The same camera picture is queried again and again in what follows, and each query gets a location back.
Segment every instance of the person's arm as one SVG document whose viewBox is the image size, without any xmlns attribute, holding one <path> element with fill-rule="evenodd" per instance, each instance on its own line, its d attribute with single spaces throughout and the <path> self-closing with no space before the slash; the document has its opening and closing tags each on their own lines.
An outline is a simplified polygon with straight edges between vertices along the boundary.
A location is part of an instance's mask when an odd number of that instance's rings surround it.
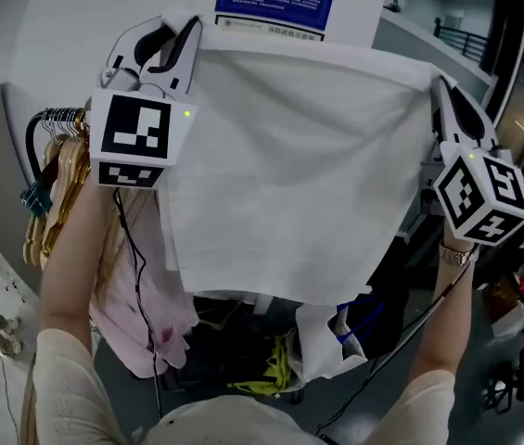
<svg viewBox="0 0 524 445">
<path fill-rule="evenodd" d="M 447 222 L 443 245 L 458 252 L 469 252 L 474 248 L 471 242 L 455 239 Z M 455 267 L 444 261 L 439 262 L 439 274 L 433 299 L 436 299 L 455 280 L 462 269 L 463 267 Z M 469 339 L 473 277 L 474 263 L 471 262 L 460 281 L 428 319 L 408 382 L 429 371 L 444 370 L 454 375 L 457 372 L 457 366 L 464 355 Z"/>
<path fill-rule="evenodd" d="M 106 233 L 105 196 L 110 190 L 87 180 L 59 233 L 41 284 L 41 330 L 66 331 L 89 352 L 88 306 Z"/>
</svg>

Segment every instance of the black cable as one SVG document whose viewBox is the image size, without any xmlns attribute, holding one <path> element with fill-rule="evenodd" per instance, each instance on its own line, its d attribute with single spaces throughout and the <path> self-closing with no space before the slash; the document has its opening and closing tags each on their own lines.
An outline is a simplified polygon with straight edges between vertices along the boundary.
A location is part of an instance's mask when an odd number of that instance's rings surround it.
<svg viewBox="0 0 524 445">
<path fill-rule="evenodd" d="M 8 408 L 10 419 L 12 419 L 12 423 L 14 424 L 14 431 L 17 434 L 17 443 L 19 443 L 20 442 L 19 426 L 17 426 L 17 421 L 14 420 L 14 414 L 12 413 L 12 409 L 10 408 L 10 396 L 8 395 L 8 381 L 6 379 L 6 368 L 4 366 L 4 358 L 2 358 L 1 354 L 0 354 L 0 362 L 2 363 L 2 375 L 4 376 L 4 392 L 6 393 L 6 407 Z"/>
<path fill-rule="evenodd" d="M 44 117 L 44 114 L 45 110 L 42 110 L 41 112 L 32 116 L 32 119 L 29 121 L 29 125 L 27 125 L 27 131 L 25 132 L 24 136 L 24 144 L 27 150 L 27 157 L 29 158 L 29 164 L 31 165 L 31 171 L 34 180 L 39 178 L 39 175 L 41 174 L 41 166 L 39 165 L 39 160 L 37 160 L 37 154 L 35 153 L 35 127 L 37 126 L 37 123 L 39 123 L 39 121 L 41 121 L 41 119 Z"/>
<path fill-rule="evenodd" d="M 154 341 L 154 331 L 152 330 L 152 327 L 150 326 L 150 322 L 148 321 L 148 318 L 146 314 L 144 313 L 144 308 L 142 307 L 142 294 L 140 292 L 140 279 L 142 278 L 142 272 L 144 271 L 144 268 L 147 266 L 147 260 L 144 258 L 144 256 L 142 255 L 142 253 L 136 246 L 134 240 L 132 239 L 132 235 L 130 234 L 130 227 L 128 226 L 127 220 L 125 218 L 123 202 L 121 201 L 120 188 L 116 188 L 115 191 L 113 192 L 113 202 L 115 203 L 115 206 L 118 209 L 118 212 L 120 215 L 121 229 L 123 229 L 123 231 L 125 232 L 126 239 L 128 241 L 128 245 L 130 247 L 130 251 L 132 252 L 132 256 L 134 259 L 134 273 L 136 275 L 136 278 L 135 278 L 136 300 L 138 304 L 138 310 L 140 311 L 140 314 L 142 315 L 142 318 L 144 319 L 144 322 L 147 325 L 148 345 L 152 347 L 152 369 L 154 371 L 154 389 L 157 394 L 157 405 L 159 407 L 159 419 L 162 419 L 162 403 L 160 401 L 160 391 L 159 391 L 159 374 L 157 371 L 157 347 Z M 142 265 L 140 266 L 139 270 L 138 270 L 138 257 L 142 261 Z"/>
<path fill-rule="evenodd" d="M 410 328 L 411 326 L 417 324 L 420 320 L 424 319 L 425 316 L 428 315 L 428 313 L 437 308 L 439 305 L 440 305 L 440 301 L 441 299 L 444 299 L 444 297 L 446 297 L 449 292 L 451 292 L 451 290 L 457 285 L 457 283 L 459 283 L 459 281 L 462 279 L 462 277 L 464 276 L 464 274 L 467 272 L 467 268 L 469 267 L 469 265 L 472 263 L 472 259 L 471 259 L 471 256 L 473 255 L 474 253 L 474 250 L 476 248 L 473 248 L 472 251 L 470 252 L 470 259 L 469 261 L 466 263 L 466 265 L 464 266 L 464 269 L 462 270 L 462 272 L 457 276 L 457 278 L 455 278 L 454 281 L 452 281 L 451 284 L 449 284 L 444 290 L 443 292 L 432 302 L 430 303 L 430 305 L 428 305 L 427 309 L 424 310 L 422 313 L 420 313 L 409 325 L 407 325 L 402 331 L 405 331 L 407 330 L 408 328 Z M 315 436 L 317 437 L 319 435 L 319 432 L 321 432 L 324 428 L 328 428 L 329 426 L 335 424 L 342 415 L 344 415 L 344 413 L 346 412 L 346 410 L 348 409 L 348 407 L 352 404 L 352 402 L 354 401 L 354 399 L 356 399 L 356 397 L 361 393 L 363 392 L 366 387 L 371 383 L 371 381 L 373 380 L 373 378 L 379 374 L 379 372 L 385 367 L 387 366 L 390 361 L 395 358 L 398 353 L 403 350 L 403 348 L 405 348 L 405 346 L 410 342 L 410 340 L 416 335 L 416 333 L 418 333 L 420 331 L 420 328 L 417 328 L 415 331 L 413 331 L 412 333 L 410 333 L 410 335 L 408 335 L 406 338 L 404 338 L 402 340 L 402 344 L 398 347 L 397 350 L 394 350 L 392 354 L 390 354 L 384 362 L 382 362 L 379 367 L 372 373 L 369 373 L 370 376 L 363 382 L 363 384 L 361 385 L 361 387 L 356 391 L 354 392 L 354 394 L 351 395 L 351 397 L 346 400 L 346 402 L 344 402 L 344 404 L 339 408 L 339 410 L 334 414 L 332 415 L 329 420 L 323 424 L 323 425 L 319 425 L 317 426 L 317 430 L 315 431 Z"/>
</svg>

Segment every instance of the wooden hanger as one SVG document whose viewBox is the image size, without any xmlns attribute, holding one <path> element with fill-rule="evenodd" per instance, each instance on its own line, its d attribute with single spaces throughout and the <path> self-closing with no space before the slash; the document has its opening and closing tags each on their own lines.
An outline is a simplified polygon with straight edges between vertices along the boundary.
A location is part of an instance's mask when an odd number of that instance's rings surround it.
<svg viewBox="0 0 524 445">
<path fill-rule="evenodd" d="M 47 258 L 51 254 L 53 246 L 58 239 L 59 232 L 68 220 L 71 208 L 80 193 L 88 173 L 90 172 L 90 158 L 87 145 L 84 140 L 74 140 L 64 144 L 59 159 L 63 164 L 62 172 L 58 173 L 58 186 L 52 209 L 49 211 L 43 248 L 41 254 L 41 265 L 44 268 Z"/>
<path fill-rule="evenodd" d="M 61 133 L 55 139 L 49 140 L 45 146 L 43 154 L 43 169 L 49 162 L 59 155 L 63 143 L 68 139 L 68 136 Z M 45 230 L 45 217 L 37 218 L 33 214 L 29 219 L 27 226 L 27 233 L 25 242 L 22 248 L 22 257 L 25 263 L 29 265 L 41 265 L 41 247 L 43 242 L 43 234 Z"/>
</svg>

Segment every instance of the wristwatch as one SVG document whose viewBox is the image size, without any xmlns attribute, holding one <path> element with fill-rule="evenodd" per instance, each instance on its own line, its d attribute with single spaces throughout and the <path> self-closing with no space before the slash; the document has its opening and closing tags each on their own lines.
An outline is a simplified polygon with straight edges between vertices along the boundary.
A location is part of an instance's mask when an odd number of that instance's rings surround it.
<svg viewBox="0 0 524 445">
<path fill-rule="evenodd" d="M 476 246 L 468 252 L 458 252 L 452 248 L 445 247 L 442 242 L 439 243 L 439 259 L 455 267 L 463 267 L 466 265 L 472 253 L 474 253 L 475 256 L 474 262 L 476 262 L 478 260 L 479 246 Z"/>
</svg>

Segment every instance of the person's hand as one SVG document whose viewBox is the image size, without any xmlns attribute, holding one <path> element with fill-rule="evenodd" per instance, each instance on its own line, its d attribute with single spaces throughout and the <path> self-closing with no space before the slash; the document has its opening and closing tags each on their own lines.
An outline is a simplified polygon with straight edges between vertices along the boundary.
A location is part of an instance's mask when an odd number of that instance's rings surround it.
<svg viewBox="0 0 524 445">
<path fill-rule="evenodd" d="M 457 252 L 469 252 L 474 248 L 474 243 L 470 241 L 465 241 L 462 239 L 456 239 L 454 233 L 449 226 L 447 220 L 445 220 L 445 231 L 443 234 L 443 245 L 446 248 L 450 248 Z"/>
</svg>

